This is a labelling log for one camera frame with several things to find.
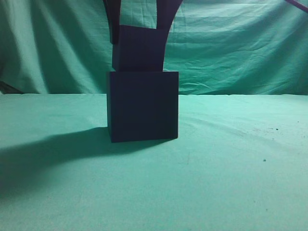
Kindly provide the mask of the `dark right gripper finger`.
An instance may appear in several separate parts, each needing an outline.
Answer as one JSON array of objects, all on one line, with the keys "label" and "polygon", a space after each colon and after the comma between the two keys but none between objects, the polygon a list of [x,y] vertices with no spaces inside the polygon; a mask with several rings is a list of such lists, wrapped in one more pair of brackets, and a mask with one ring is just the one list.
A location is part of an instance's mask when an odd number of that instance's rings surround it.
[{"label": "dark right gripper finger", "polygon": [[163,63],[165,57],[165,50],[167,44],[168,34],[175,18],[175,15],[182,4],[182,0],[157,0],[156,1],[156,35],[158,38],[157,52],[158,55],[155,69],[157,71],[163,70]]}]

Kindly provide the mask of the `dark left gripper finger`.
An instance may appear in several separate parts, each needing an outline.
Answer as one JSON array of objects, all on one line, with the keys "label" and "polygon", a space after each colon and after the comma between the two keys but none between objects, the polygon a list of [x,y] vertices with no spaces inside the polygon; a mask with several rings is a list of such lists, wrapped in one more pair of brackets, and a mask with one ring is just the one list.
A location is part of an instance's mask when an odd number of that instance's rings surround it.
[{"label": "dark left gripper finger", "polygon": [[113,45],[119,40],[121,2],[122,0],[103,0],[109,25],[110,42]]}]

